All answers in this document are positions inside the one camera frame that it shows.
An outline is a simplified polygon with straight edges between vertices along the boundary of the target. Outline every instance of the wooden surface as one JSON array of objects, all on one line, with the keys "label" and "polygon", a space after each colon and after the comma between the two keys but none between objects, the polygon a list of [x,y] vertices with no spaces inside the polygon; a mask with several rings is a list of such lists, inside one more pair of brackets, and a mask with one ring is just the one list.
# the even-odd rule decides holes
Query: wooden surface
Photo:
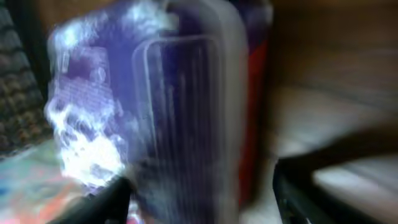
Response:
[{"label": "wooden surface", "polygon": [[276,10],[265,124],[277,142],[271,151],[316,150],[395,120],[397,21],[398,7]]},{"label": "wooden surface", "polygon": [[319,186],[383,223],[398,223],[391,2],[276,0],[264,123],[268,154],[301,156]]},{"label": "wooden surface", "polygon": [[115,0],[33,0],[42,21],[43,30],[50,33],[54,27],[73,17],[99,9]]}]

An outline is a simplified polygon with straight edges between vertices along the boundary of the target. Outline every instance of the plastic container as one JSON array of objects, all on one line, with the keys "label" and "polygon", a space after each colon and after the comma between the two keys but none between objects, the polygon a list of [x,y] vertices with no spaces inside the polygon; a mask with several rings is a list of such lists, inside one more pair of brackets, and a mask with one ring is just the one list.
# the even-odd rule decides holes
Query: plastic container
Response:
[{"label": "plastic container", "polygon": [[155,219],[238,221],[248,41],[230,3],[118,1],[60,25],[49,49],[64,175],[95,192],[146,160],[136,200]]}]

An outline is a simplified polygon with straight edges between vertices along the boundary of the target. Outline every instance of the black object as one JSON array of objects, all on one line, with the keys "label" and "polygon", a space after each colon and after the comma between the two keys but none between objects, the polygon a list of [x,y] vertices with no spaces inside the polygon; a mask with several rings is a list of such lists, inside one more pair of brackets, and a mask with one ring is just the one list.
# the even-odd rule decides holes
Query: black object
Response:
[{"label": "black object", "polygon": [[312,184],[311,175],[290,161],[275,167],[273,188],[283,224],[379,224]]},{"label": "black object", "polygon": [[118,177],[97,196],[84,198],[61,217],[49,224],[120,223],[127,222],[131,194],[134,186],[125,178]]}]

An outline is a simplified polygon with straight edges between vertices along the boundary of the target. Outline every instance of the red label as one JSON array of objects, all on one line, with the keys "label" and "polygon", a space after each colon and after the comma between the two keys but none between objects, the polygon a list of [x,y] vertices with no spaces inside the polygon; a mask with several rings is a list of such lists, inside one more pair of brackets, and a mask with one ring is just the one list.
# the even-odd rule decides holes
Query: red label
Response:
[{"label": "red label", "polygon": [[246,136],[239,166],[239,204],[245,203],[252,190],[255,159],[258,153],[258,119],[262,95],[263,76],[266,67],[267,41],[258,46],[249,56],[248,113]]}]

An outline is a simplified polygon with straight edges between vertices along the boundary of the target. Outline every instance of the purple container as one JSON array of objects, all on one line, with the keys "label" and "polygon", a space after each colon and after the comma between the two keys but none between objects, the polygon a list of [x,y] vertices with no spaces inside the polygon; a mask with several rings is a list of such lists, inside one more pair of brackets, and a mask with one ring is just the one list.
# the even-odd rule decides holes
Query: purple container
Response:
[{"label": "purple container", "polygon": [[162,223],[236,222],[246,44],[224,1],[118,1],[61,25],[45,112],[64,174],[98,190],[139,162],[136,199]]}]

